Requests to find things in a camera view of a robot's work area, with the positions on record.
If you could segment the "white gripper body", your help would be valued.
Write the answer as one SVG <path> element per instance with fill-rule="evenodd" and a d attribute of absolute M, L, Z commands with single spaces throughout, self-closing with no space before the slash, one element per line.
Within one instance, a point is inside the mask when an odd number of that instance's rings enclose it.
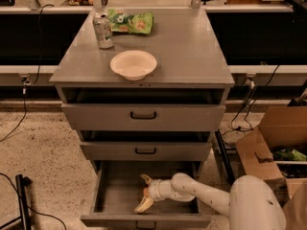
<path fill-rule="evenodd" d="M 165 200 L 165 183 L 161 179 L 154 179 L 148 185 L 148 195 L 153 201 Z"/>

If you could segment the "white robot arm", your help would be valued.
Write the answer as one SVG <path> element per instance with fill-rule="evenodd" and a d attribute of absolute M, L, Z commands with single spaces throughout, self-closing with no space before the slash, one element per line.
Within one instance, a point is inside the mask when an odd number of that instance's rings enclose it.
<path fill-rule="evenodd" d="M 171 199 L 189 202 L 198 199 L 229 218 L 230 230 L 286 230 L 286 217 L 271 187 L 252 175 L 235 180 L 230 192 L 202 184 L 186 173 L 171 179 L 152 179 L 141 174 L 147 187 L 135 208 L 143 213 L 155 202 Z"/>

